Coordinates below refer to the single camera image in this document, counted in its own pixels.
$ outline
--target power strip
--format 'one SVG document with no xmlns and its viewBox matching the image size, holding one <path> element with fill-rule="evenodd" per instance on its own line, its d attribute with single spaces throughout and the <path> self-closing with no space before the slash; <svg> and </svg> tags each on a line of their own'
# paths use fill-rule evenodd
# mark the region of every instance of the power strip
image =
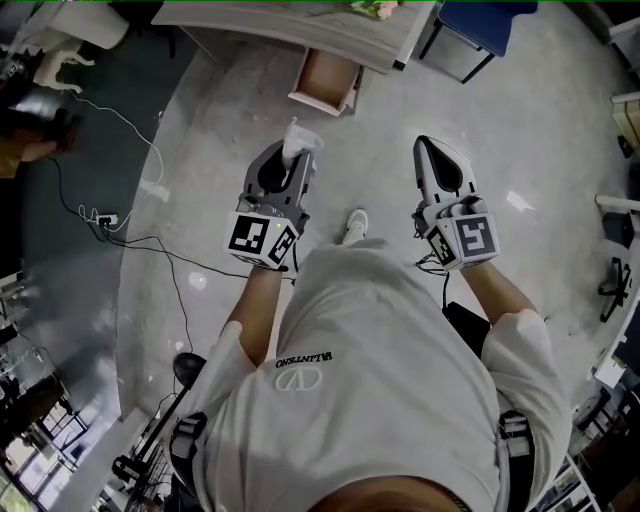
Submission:
<svg viewBox="0 0 640 512">
<path fill-rule="evenodd" d="M 98 221 L 98 225 L 102 226 L 117 226 L 118 225 L 118 216 L 114 213 L 112 215 L 98 215 L 96 217 Z"/>
</svg>

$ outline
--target cloth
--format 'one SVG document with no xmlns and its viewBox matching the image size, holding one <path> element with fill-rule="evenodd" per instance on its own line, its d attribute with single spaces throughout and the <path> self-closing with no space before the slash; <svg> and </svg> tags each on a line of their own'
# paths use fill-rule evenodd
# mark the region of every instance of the cloth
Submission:
<svg viewBox="0 0 640 512">
<path fill-rule="evenodd" d="M 482 360 L 381 240 L 305 260 L 277 357 L 255 369 L 227 324 L 182 414 L 209 417 L 194 461 L 205 510 L 301 512 L 342 486 L 404 475 L 474 512 L 500 490 L 498 392 L 531 423 L 532 502 L 555 476 L 571 417 L 533 311 L 505 315 Z"/>
</svg>

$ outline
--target wooden desk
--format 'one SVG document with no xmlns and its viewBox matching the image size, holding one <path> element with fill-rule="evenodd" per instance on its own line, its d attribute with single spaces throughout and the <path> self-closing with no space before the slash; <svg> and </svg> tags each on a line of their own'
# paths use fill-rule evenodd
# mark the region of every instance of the wooden desk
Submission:
<svg viewBox="0 0 640 512">
<path fill-rule="evenodd" d="M 165 3 L 154 25 L 244 32 L 327 51 L 387 73 L 409 59 L 434 2 L 407 2 L 386 20 L 350 12 L 339 2 Z"/>
</svg>

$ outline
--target black cable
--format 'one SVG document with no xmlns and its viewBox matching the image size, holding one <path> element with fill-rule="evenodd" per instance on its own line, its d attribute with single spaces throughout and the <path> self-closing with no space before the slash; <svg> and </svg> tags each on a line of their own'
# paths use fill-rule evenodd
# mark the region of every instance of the black cable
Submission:
<svg viewBox="0 0 640 512">
<path fill-rule="evenodd" d="M 177 259 L 185 261 L 187 263 L 192 263 L 193 265 L 196 265 L 196 266 L 198 266 L 200 268 L 203 268 L 203 269 L 206 269 L 206 270 L 210 270 L 212 272 L 216 272 L 218 274 L 221 274 L 221 275 L 224 275 L 224 276 L 227 276 L 227 277 L 237 277 L 237 278 L 240 278 L 240 279 L 248 279 L 249 276 L 244 276 L 244 275 L 241 275 L 241 274 L 233 274 L 233 273 L 230 273 L 230 272 L 224 272 L 223 270 L 218 270 L 217 268 L 213 268 L 213 267 L 210 267 L 208 265 L 203 265 L 202 263 L 194 261 L 194 260 L 192 260 L 190 258 L 187 258 L 187 257 L 184 257 L 184 256 L 180 256 L 180 255 L 175 254 L 175 253 L 173 253 L 171 251 L 167 251 L 166 247 L 162 243 L 162 240 L 156 235 L 149 235 L 149 236 L 137 238 L 137 239 L 134 239 L 134 240 L 122 240 L 122 239 L 116 238 L 115 236 L 111 235 L 111 233 L 108 230 L 108 226 L 106 226 L 104 224 L 101 224 L 101 225 L 99 225 L 99 228 L 100 228 L 100 231 L 102 232 L 102 235 L 105 237 L 105 239 L 102 240 L 98 236 L 98 234 L 93 230 L 93 226 L 91 226 L 91 223 L 87 222 L 87 220 L 84 219 L 78 212 L 73 211 L 71 208 L 69 208 L 69 205 L 67 205 L 67 202 L 64 199 L 63 186 L 62 186 L 62 169 L 60 167 L 60 164 L 58 163 L 58 161 L 55 158 L 49 158 L 49 160 L 51 160 L 54 163 L 54 165 L 56 166 L 56 171 L 58 173 L 58 195 L 59 195 L 59 198 L 60 198 L 60 202 L 62 203 L 62 206 L 71 215 L 74 215 L 75 217 L 78 217 L 79 219 L 82 219 L 82 221 L 89 227 L 89 229 L 91 230 L 91 234 L 95 237 L 95 239 L 98 242 L 100 242 L 100 243 L 111 243 L 113 245 L 116 245 L 116 246 L 119 246 L 119 247 L 123 247 L 125 249 L 135 249 L 135 250 L 163 253 L 167 257 L 167 259 L 169 260 L 169 264 L 171 266 L 171 277 L 173 279 L 173 284 L 174 284 L 174 286 L 176 288 L 176 292 L 178 293 L 178 300 L 180 302 L 180 307 L 182 308 L 182 313 L 184 315 L 185 331 L 187 333 L 187 339 L 189 340 L 190 351 L 191 351 L 191 353 L 193 353 L 193 342 L 191 341 L 191 336 L 189 334 L 189 318 L 187 316 L 187 311 L 186 311 L 186 309 L 184 307 L 184 303 L 182 302 L 182 295 L 180 294 L 180 288 L 178 287 L 178 282 L 176 280 L 176 275 L 175 275 L 175 268 L 174 268 L 173 260 L 171 259 L 171 257 L 177 258 Z M 130 245 L 130 244 L 133 244 L 133 243 L 143 242 L 145 240 L 156 240 L 158 242 L 158 244 L 160 244 L 160 247 L 162 247 L 162 250 L 154 249 L 153 247 L 137 247 L 137 246 Z M 298 271 L 298 262 L 297 262 L 297 256 L 295 254 L 295 245 L 294 245 L 294 265 L 295 265 L 296 272 L 297 272 Z M 293 278 L 293 277 L 285 277 L 285 276 L 283 276 L 282 279 L 285 280 L 285 281 L 291 281 L 292 284 L 295 284 L 295 278 Z M 170 396 L 176 396 L 177 395 L 176 390 L 175 390 L 175 384 L 176 384 L 176 379 L 175 379 L 175 375 L 174 375 L 173 392 L 168 394 L 167 396 L 165 396 L 162 400 L 160 400 L 160 403 L 158 404 L 158 409 L 154 413 L 153 418 L 155 418 L 155 415 L 160 410 L 160 406 L 162 405 L 162 402 L 164 402 L 164 400 L 166 400 Z M 147 427 L 145 427 L 145 432 L 147 431 L 148 427 L 153 422 L 153 418 L 151 419 L 151 421 L 149 422 Z"/>
<path fill-rule="evenodd" d="M 293 244 L 293 268 L 296 269 L 296 274 L 298 273 L 298 253 L 296 248 L 298 247 L 298 242 L 294 242 Z"/>
<path fill-rule="evenodd" d="M 429 265 L 440 264 L 440 261 L 438 260 L 438 257 L 434 252 L 430 252 L 420 261 L 416 261 L 414 265 L 418 269 L 425 272 L 426 274 L 430 274 L 432 276 L 444 277 L 444 285 L 442 286 L 442 309 L 444 310 L 447 308 L 447 286 L 449 285 L 449 278 L 451 277 L 451 274 L 447 270 L 444 270 L 441 266 L 425 267 L 424 265 L 427 265 L 427 264 Z"/>
<path fill-rule="evenodd" d="M 120 240 L 113 238 L 109 233 L 109 231 L 107 231 L 106 226 L 100 225 L 100 230 L 102 231 L 102 234 L 107 239 L 107 241 L 113 243 L 114 245 L 118 245 L 120 247 L 126 247 L 124 244 L 117 243 L 117 242 L 120 242 Z M 171 259 L 171 256 L 169 256 L 169 252 L 165 248 L 160 238 L 158 238 L 155 235 L 150 238 L 154 238 L 155 240 L 157 240 L 157 242 L 160 244 L 160 247 L 162 247 L 162 251 L 159 251 L 159 252 L 163 252 L 164 255 L 167 257 L 167 260 L 169 260 L 169 265 L 171 267 L 171 278 L 173 279 L 173 285 L 176 288 L 176 292 L 178 292 L 178 302 L 180 302 L 180 307 L 182 308 L 182 314 L 184 315 L 184 330 L 187 333 L 187 340 L 189 340 L 189 351 L 193 353 L 193 342 L 191 341 L 191 335 L 189 334 L 189 317 L 187 316 L 187 310 L 184 307 L 184 302 L 182 302 L 182 294 L 180 293 L 180 287 L 178 286 L 178 280 L 176 279 L 176 270 L 173 265 L 173 260 Z"/>
<path fill-rule="evenodd" d="M 64 200 L 64 194 L 62 193 L 62 169 L 60 168 L 60 164 L 55 158 L 49 158 L 49 160 L 51 160 L 55 164 L 56 170 L 58 171 L 58 195 L 60 197 L 60 202 L 62 203 L 62 206 L 64 206 L 64 209 L 67 210 L 67 212 L 69 212 L 71 215 L 75 215 L 79 219 L 82 219 L 80 214 L 78 212 L 74 212 L 71 208 L 69 208 L 69 205 L 67 205 L 66 201 Z M 93 230 L 93 227 L 91 226 L 91 224 L 87 221 L 85 221 L 85 224 L 89 227 L 89 230 L 91 231 L 91 234 L 95 237 L 95 239 L 100 243 L 104 243 L 104 240 L 101 240 L 100 237 Z"/>
</svg>

